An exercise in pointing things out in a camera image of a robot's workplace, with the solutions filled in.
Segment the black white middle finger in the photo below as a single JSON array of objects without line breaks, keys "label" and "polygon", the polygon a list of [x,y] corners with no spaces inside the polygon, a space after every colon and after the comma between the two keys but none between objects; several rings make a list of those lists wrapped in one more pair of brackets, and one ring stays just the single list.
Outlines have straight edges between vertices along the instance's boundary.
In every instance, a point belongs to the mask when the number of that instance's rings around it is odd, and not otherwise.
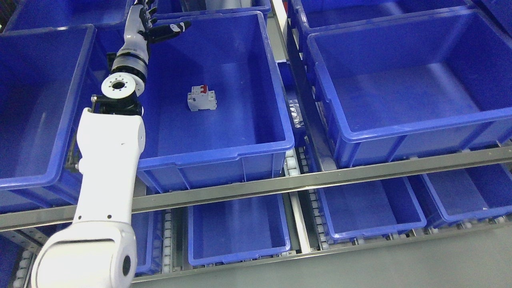
[{"label": "black white middle finger", "polygon": [[157,6],[155,4],[156,0],[143,0],[143,11],[144,12],[156,12]]}]

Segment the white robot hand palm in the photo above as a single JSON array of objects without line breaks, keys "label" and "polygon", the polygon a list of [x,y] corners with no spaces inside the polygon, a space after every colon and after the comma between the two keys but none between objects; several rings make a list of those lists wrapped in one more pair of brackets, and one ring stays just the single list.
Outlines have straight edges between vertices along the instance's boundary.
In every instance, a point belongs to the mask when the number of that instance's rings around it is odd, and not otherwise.
[{"label": "white robot hand palm", "polygon": [[130,7],[124,28],[124,44],[120,54],[133,53],[137,56],[148,56],[148,29],[151,24],[148,20],[148,6],[135,4]]}]

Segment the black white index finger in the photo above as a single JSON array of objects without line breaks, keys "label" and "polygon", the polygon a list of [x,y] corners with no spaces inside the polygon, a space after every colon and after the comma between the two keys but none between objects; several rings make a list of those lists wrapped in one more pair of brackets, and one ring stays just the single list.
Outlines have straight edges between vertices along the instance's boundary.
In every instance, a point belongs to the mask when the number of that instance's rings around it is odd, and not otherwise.
[{"label": "black white index finger", "polygon": [[154,18],[153,14],[150,12],[147,12],[146,16],[147,16],[148,25],[154,25],[158,21],[158,19]]}]

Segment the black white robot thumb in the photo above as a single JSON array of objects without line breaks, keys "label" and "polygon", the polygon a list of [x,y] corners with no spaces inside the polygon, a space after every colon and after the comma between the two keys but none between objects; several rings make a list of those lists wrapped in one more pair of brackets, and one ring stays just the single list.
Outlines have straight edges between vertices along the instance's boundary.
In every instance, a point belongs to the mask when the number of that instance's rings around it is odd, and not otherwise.
[{"label": "black white robot thumb", "polygon": [[152,27],[148,31],[148,43],[155,44],[178,37],[185,32],[192,23],[190,21],[178,22],[177,24],[163,24]]}]

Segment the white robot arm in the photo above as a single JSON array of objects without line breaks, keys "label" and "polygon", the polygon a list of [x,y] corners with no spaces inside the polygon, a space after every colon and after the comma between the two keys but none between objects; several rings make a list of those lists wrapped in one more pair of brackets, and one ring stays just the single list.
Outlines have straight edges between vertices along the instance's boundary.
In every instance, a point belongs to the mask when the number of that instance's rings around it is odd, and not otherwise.
[{"label": "white robot arm", "polygon": [[136,171],[146,144],[139,96],[148,78],[150,44],[177,37],[189,21],[155,26],[152,0],[136,0],[124,44],[112,69],[80,117],[82,186],[72,223],[53,234],[37,255],[33,288],[129,288],[136,273],[131,225]]}]

